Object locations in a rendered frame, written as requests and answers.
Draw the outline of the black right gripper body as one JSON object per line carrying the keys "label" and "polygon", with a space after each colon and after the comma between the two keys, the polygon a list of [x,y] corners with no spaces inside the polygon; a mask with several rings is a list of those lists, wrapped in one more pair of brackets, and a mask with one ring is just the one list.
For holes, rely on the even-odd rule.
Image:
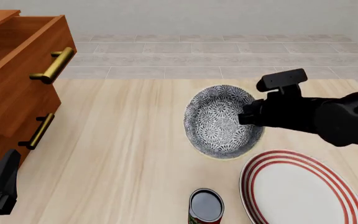
{"label": "black right gripper body", "polygon": [[260,125],[304,131],[297,103],[301,93],[268,93],[260,109]]}

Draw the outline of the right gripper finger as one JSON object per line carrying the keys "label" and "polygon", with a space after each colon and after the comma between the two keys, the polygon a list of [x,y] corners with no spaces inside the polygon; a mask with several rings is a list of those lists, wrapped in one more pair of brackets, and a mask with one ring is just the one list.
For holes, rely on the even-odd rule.
{"label": "right gripper finger", "polygon": [[255,113],[240,113],[238,114],[239,124],[247,125],[252,124],[256,126],[261,126],[262,121],[260,120],[260,116]]}
{"label": "right gripper finger", "polygon": [[258,113],[260,108],[263,106],[264,100],[255,100],[250,104],[243,106],[243,112],[245,113]]}

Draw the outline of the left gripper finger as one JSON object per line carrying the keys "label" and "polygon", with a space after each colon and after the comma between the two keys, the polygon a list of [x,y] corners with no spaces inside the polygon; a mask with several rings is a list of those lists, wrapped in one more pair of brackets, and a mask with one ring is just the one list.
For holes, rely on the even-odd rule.
{"label": "left gripper finger", "polygon": [[0,162],[0,191],[5,194],[17,193],[17,171],[20,159],[20,153],[10,149]]}

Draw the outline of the patterned black and white bowl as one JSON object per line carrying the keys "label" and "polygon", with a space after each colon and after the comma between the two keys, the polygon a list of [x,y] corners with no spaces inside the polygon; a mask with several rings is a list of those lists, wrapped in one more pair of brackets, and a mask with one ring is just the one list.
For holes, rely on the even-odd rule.
{"label": "patterned black and white bowl", "polygon": [[255,98],[232,85],[207,87],[195,95],[184,113],[185,134],[202,154],[220,160],[235,159],[250,151],[264,128],[239,124],[238,114]]}

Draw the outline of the white plate with red rings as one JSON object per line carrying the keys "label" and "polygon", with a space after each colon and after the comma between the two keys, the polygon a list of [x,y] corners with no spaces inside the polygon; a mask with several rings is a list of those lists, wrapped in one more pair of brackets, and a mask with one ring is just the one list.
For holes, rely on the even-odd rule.
{"label": "white plate with red rings", "polygon": [[252,224],[358,224],[358,196],[313,157],[272,150],[243,166],[239,191]]}

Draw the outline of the closed wooden drawer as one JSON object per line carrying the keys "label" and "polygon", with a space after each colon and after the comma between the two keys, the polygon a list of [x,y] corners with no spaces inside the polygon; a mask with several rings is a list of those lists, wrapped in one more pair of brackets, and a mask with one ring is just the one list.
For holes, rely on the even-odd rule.
{"label": "closed wooden drawer", "polygon": [[42,121],[39,120],[39,118],[46,117],[50,113],[55,113],[60,104],[61,101],[55,88],[52,85],[49,85],[46,93],[40,97],[39,105],[25,117],[23,123],[13,136],[0,136],[0,160],[10,149],[15,149],[21,155],[20,163],[23,163],[30,150],[25,146],[19,145],[19,143],[30,141],[42,124]]}

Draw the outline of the open wooden drawer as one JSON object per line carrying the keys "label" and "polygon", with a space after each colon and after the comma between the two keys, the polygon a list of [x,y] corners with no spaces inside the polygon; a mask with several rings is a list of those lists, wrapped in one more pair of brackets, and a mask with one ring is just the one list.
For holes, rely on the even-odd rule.
{"label": "open wooden drawer", "polygon": [[47,87],[30,74],[43,73],[51,52],[77,52],[65,16],[14,16],[0,25],[0,135],[10,137],[40,103]]}

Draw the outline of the tin with red label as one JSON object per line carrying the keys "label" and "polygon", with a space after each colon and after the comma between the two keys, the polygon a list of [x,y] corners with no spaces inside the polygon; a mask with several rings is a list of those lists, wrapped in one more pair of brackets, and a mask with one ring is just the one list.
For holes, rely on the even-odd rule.
{"label": "tin with red label", "polygon": [[215,191],[201,188],[190,195],[188,224],[220,224],[223,214],[223,200]]}

